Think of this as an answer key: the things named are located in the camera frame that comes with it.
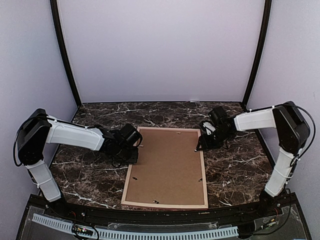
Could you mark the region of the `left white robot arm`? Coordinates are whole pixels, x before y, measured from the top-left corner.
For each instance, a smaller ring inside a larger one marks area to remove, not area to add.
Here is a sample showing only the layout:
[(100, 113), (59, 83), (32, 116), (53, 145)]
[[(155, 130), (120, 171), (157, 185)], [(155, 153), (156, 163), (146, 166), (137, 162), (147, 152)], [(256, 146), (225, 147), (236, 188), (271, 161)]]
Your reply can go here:
[(70, 206), (44, 162), (47, 144), (75, 146), (103, 153), (118, 164), (135, 164), (143, 136), (131, 124), (108, 130), (100, 125), (84, 126), (50, 116), (42, 108), (36, 109), (17, 130), (12, 156), (14, 164), (25, 166), (34, 184), (51, 203), (51, 210), (60, 218), (67, 218)]

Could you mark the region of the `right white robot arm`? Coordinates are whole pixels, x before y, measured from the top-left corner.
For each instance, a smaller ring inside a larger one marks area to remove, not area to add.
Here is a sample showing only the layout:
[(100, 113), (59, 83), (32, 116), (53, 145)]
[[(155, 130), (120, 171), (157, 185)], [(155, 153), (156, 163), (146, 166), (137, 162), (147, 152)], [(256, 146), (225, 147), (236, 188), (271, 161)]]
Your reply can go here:
[(310, 148), (316, 128), (304, 118), (308, 112), (287, 101), (270, 107), (249, 110), (230, 116), (222, 106), (209, 112), (209, 121), (200, 124), (203, 134), (198, 138), (195, 151), (221, 148), (236, 132), (273, 128), (277, 131), (279, 154), (264, 193), (278, 196), (292, 177), (297, 162)]

